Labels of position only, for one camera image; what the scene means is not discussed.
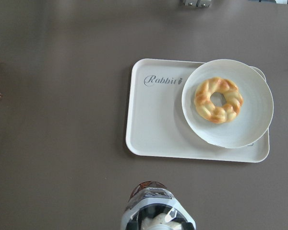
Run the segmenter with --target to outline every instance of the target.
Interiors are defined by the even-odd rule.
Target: braided bread roll
[[[215,106],[210,97],[219,92],[224,95],[226,104],[222,107]],[[243,98],[235,83],[220,77],[205,80],[195,92],[194,105],[196,111],[204,119],[213,123],[224,123],[234,120],[240,112]]]

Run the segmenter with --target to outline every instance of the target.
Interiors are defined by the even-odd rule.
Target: golden brown crust
[[[226,104],[222,107],[215,106],[210,97],[213,93],[222,93]],[[214,77],[202,82],[196,89],[194,105],[196,111],[204,119],[213,123],[224,123],[234,120],[240,113],[243,98],[237,85],[228,79]]]

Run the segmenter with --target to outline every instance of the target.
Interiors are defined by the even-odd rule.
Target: table surface
[[[141,157],[125,143],[142,58],[228,58],[274,98],[260,163]],[[215,0],[0,1],[0,230],[119,229],[133,188],[165,184],[197,229],[288,229],[288,6]]]

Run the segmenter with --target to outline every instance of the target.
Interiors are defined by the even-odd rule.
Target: plastic tray
[[[261,162],[269,154],[269,130],[255,143],[225,149],[208,144],[187,124],[181,93],[203,62],[142,59],[132,69],[126,144],[141,156]],[[253,67],[264,79],[258,68]]]

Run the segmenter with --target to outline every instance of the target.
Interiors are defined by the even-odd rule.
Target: round plate
[[[239,115],[228,123],[205,120],[193,103],[199,84],[216,76],[236,83],[244,99]],[[228,59],[210,61],[197,68],[184,85],[181,102],[191,129],[206,142],[228,149],[258,140],[269,128],[274,109],[272,94],[264,79],[248,65]]]

